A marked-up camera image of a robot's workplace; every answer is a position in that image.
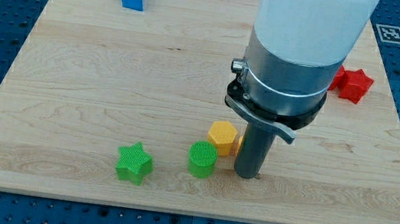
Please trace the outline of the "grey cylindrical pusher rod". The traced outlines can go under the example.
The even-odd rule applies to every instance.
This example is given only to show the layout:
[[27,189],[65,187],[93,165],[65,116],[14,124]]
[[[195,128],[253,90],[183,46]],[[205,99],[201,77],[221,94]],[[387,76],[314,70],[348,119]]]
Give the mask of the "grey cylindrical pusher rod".
[[234,161],[236,174],[241,178],[254,178],[264,164],[275,138],[275,134],[266,132],[254,124],[248,124]]

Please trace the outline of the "black flange with grey lever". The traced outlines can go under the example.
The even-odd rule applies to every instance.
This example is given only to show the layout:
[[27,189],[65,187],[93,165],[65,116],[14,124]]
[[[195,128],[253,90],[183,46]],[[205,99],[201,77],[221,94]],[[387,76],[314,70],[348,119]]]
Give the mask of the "black flange with grey lever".
[[315,120],[324,103],[326,95],[318,102],[317,106],[304,114],[285,116],[274,114],[261,106],[246,99],[242,84],[235,78],[227,85],[225,104],[233,109],[246,122],[260,128],[273,136],[281,137],[289,145],[296,138],[296,130],[307,127]]

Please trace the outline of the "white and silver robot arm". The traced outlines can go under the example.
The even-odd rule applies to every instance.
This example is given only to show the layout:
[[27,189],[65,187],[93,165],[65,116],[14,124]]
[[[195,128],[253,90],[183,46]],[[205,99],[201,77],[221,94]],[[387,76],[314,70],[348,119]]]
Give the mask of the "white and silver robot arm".
[[247,123],[234,171],[258,174],[276,137],[291,144],[326,102],[380,0],[260,0],[225,103]]

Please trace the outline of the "red block behind arm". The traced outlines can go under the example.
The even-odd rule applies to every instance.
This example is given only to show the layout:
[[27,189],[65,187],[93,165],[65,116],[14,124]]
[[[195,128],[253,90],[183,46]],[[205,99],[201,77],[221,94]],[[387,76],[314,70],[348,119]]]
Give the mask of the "red block behind arm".
[[331,85],[329,85],[328,91],[335,90],[341,84],[345,74],[346,74],[345,67],[340,65],[339,69],[337,70],[337,73],[335,74],[332,80]]

